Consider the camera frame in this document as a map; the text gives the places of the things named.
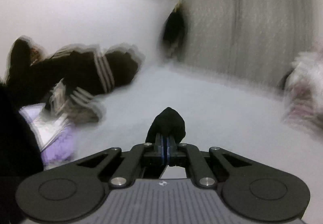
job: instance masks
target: purple cloth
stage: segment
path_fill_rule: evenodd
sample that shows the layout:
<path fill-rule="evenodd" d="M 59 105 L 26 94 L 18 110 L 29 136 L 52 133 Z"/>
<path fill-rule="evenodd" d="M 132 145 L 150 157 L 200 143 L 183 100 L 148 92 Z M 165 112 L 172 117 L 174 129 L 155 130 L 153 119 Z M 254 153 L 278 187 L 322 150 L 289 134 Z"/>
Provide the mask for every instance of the purple cloth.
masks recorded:
<path fill-rule="evenodd" d="M 43 107 L 44 104 L 25 106 L 22 109 L 20 109 L 20 113 L 22 116 L 24 116 L 25 120 L 28 123 L 32 123 L 34 119 L 39 115 Z"/>
<path fill-rule="evenodd" d="M 45 165 L 71 160 L 74 155 L 74 130 L 73 124 L 68 124 L 59 133 L 57 139 L 42 152 Z"/>

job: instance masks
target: white wall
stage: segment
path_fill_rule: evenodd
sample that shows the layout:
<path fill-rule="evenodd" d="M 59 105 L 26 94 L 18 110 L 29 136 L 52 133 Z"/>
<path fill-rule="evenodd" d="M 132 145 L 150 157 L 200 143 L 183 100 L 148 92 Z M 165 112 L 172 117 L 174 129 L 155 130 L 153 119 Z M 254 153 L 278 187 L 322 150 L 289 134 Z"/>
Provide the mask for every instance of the white wall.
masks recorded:
<path fill-rule="evenodd" d="M 48 54 L 71 43 L 108 48 L 127 42 L 136 44 L 146 63 L 152 63 L 171 9 L 168 0 L 0 0 L 0 77 L 10 47 L 21 35 Z"/>

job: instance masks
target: purple bag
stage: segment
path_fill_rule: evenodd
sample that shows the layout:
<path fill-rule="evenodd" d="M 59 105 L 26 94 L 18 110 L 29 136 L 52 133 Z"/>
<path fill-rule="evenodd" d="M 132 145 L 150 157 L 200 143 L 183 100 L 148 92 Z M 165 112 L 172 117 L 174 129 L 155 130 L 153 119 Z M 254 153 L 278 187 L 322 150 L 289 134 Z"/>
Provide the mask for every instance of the purple bag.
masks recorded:
<path fill-rule="evenodd" d="M 68 124 L 59 133 L 57 139 L 42 152 L 42 160 L 45 165 L 56 164 L 63 161 L 71 161 L 75 151 L 73 124 Z"/>

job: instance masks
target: white stripe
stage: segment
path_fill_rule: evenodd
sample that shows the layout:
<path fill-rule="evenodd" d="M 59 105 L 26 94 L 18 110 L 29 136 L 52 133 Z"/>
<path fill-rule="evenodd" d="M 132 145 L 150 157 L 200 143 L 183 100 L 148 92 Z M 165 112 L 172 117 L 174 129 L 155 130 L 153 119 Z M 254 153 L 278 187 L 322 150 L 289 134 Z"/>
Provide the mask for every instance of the white stripe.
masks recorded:
<path fill-rule="evenodd" d="M 108 76 L 106 70 L 104 69 L 104 64 L 102 62 L 102 57 L 101 56 L 98 57 L 98 61 L 99 61 L 99 64 L 101 66 L 101 71 L 103 73 L 103 76 L 105 78 L 105 81 L 107 82 L 107 86 L 109 87 L 109 91 L 110 91 L 111 90 L 111 83 L 110 83 L 110 80 L 109 80 L 109 76 Z"/>
<path fill-rule="evenodd" d="M 66 49 L 66 48 L 61 48 L 60 50 L 56 51 L 55 54 L 60 54 L 60 53 L 64 53 L 64 52 L 68 52 L 70 50 Z"/>
<path fill-rule="evenodd" d="M 55 53 L 54 55 L 70 55 L 71 54 L 71 52 L 58 52 L 58 53 Z"/>
<path fill-rule="evenodd" d="M 100 69 L 99 64 L 98 64 L 98 57 L 97 57 L 95 51 L 93 52 L 93 59 L 94 59 L 95 67 L 96 67 L 96 72 L 97 72 L 97 74 L 98 74 L 98 76 L 100 78 L 103 90 L 104 90 L 105 93 L 107 93 L 108 92 L 107 91 L 107 86 L 106 86 L 104 78 L 102 76 L 102 72 L 101 72 L 101 69 Z"/>
<path fill-rule="evenodd" d="M 89 92 L 87 92 L 86 90 L 82 89 L 82 88 L 79 88 L 78 86 L 76 87 L 76 90 L 78 92 L 80 92 L 81 94 L 83 94 L 84 96 L 86 96 L 88 99 L 92 99 L 94 98 L 93 95 L 91 95 Z"/>
<path fill-rule="evenodd" d="M 111 81 L 111 84 L 112 84 L 112 88 L 114 88 L 114 77 L 113 77 L 113 74 L 112 74 L 112 71 L 111 71 L 111 68 L 110 68 L 110 65 L 107 61 L 107 58 L 105 57 L 105 55 L 103 55 L 103 63 L 105 64 L 105 68 L 108 72 L 108 75 L 110 77 L 110 81 Z"/>
<path fill-rule="evenodd" d="M 72 51 L 72 50 L 67 47 L 63 47 L 60 50 L 56 51 L 56 53 L 60 53 L 60 52 L 64 52 L 64 51 Z"/>
<path fill-rule="evenodd" d="M 59 58 L 59 57 L 63 57 L 63 56 L 69 56 L 71 53 L 66 53 L 66 54 L 59 54 L 59 55 L 53 55 L 51 58 Z"/>
<path fill-rule="evenodd" d="M 70 95 L 70 98 L 73 99 L 78 105 L 82 106 L 82 107 L 86 107 L 86 108 L 90 108 L 91 106 L 82 102 L 79 98 L 75 97 L 74 95 Z"/>
<path fill-rule="evenodd" d="M 76 90 L 73 91 L 74 96 L 76 96 L 77 98 L 81 99 L 84 101 L 84 103 L 89 103 L 90 100 L 88 98 L 86 98 L 85 96 L 83 96 L 81 93 L 77 92 Z"/>

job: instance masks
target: cabinet door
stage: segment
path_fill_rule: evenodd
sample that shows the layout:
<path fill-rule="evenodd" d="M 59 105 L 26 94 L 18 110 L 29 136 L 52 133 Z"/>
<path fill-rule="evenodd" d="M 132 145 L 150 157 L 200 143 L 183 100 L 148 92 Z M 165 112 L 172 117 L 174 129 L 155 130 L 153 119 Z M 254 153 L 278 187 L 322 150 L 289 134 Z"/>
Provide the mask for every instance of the cabinet door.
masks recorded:
<path fill-rule="evenodd" d="M 311 48 L 311 0 L 241 0 L 240 5 L 232 73 L 276 86 L 296 55 Z"/>
<path fill-rule="evenodd" d="M 184 1 L 186 64 L 276 86 L 311 47 L 311 0 Z"/>
<path fill-rule="evenodd" d="M 234 23 L 233 0 L 183 0 L 188 11 L 184 62 L 226 72 Z"/>

